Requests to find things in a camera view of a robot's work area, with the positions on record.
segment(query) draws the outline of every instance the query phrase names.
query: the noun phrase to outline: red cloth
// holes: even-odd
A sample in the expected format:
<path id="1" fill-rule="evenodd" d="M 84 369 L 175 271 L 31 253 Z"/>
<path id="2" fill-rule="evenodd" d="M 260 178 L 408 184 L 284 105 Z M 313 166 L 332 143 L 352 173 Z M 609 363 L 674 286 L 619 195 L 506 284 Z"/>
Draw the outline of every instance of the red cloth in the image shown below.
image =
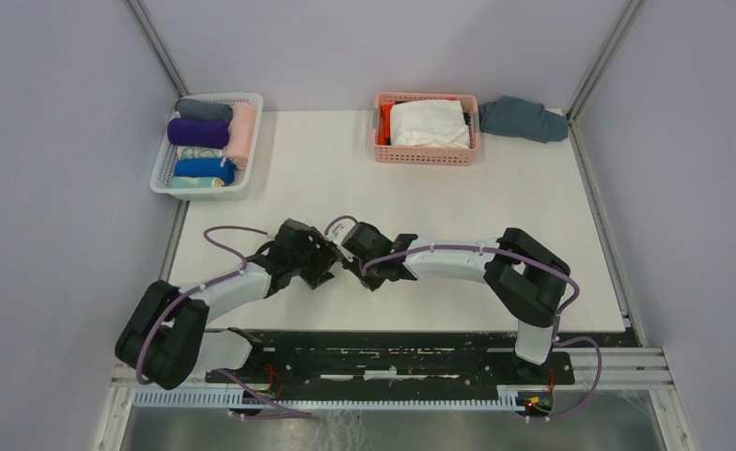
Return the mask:
<path id="1" fill-rule="evenodd" d="M 387 146 L 390 144 L 390 110 L 395 103 L 389 103 L 379 107 L 379 142 L 376 143 L 380 146 Z"/>

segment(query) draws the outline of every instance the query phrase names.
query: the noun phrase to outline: crumpled gray cloth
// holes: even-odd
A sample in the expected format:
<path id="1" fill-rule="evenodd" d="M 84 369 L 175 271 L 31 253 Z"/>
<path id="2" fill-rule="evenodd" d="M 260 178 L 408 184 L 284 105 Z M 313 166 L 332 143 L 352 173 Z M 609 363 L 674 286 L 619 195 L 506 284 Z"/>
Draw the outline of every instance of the crumpled gray cloth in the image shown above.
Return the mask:
<path id="1" fill-rule="evenodd" d="M 541 103 L 503 96 L 478 106 L 481 131 L 550 143 L 567 137 L 567 119 L 544 109 Z"/>

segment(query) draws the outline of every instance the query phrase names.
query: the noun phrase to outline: white basket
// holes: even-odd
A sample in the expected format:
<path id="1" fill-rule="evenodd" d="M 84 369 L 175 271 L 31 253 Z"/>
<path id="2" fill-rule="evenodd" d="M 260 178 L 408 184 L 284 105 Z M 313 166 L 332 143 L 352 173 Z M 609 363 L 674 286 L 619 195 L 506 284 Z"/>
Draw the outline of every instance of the white basket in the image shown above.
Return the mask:
<path id="1" fill-rule="evenodd" d="M 248 196 L 248 186 L 251 168 L 254 167 L 254 149 L 257 147 L 259 121 L 262 119 L 262 96 L 253 92 L 224 92 L 218 94 L 196 94 L 184 99 L 195 99 L 210 103 L 226 103 L 234 105 L 238 101 L 248 102 L 257 109 L 257 120 L 254 123 L 254 135 L 251 138 L 251 149 L 248 151 L 248 166 L 244 171 L 235 171 L 235 181 L 222 188 L 171 188 L 171 179 L 174 178 L 174 166 L 177 165 L 177 147 L 168 141 L 168 133 L 163 135 L 163 143 L 157 154 L 157 161 L 151 171 L 149 187 L 155 193 L 171 194 L 180 200 L 236 200 Z M 175 112 L 171 117 L 178 117 Z"/>

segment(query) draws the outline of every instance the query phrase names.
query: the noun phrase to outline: purple rolled towel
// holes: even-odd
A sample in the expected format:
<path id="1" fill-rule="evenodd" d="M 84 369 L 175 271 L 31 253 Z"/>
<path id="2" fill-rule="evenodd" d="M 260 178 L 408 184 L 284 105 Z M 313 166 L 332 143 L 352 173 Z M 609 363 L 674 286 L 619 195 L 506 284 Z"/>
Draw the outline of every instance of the purple rolled towel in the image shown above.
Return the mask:
<path id="1" fill-rule="evenodd" d="M 199 122 L 176 117 L 168 122 L 168 141 L 177 146 L 224 148 L 229 142 L 226 122 Z"/>

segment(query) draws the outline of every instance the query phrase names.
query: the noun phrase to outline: blue rolled towel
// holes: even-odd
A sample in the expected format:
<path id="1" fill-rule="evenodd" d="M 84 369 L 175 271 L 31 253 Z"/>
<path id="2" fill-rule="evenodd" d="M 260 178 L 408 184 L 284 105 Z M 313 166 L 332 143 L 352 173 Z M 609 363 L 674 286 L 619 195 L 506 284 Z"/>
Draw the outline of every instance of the blue rolled towel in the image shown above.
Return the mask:
<path id="1" fill-rule="evenodd" d="M 176 117 L 168 122 L 168 141 L 177 146 L 224 148 L 229 142 L 227 122 L 199 122 Z"/>
<path id="2" fill-rule="evenodd" d="M 541 103 L 503 96 L 478 106 L 482 132 L 549 143 L 567 137 L 567 119 Z"/>
<path id="3" fill-rule="evenodd" d="M 207 103 L 194 99 L 179 99 L 174 109 L 186 119 L 202 122 L 219 122 L 227 124 L 232 121 L 232 107 L 224 103 Z"/>
<path id="4" fill-rule="evenodd" d="M 174 166 L 177 177 L 217 177 L 229 185 L 235 181 L 235 164 L 222 158 L 193 158 L 179 160 Z"/>

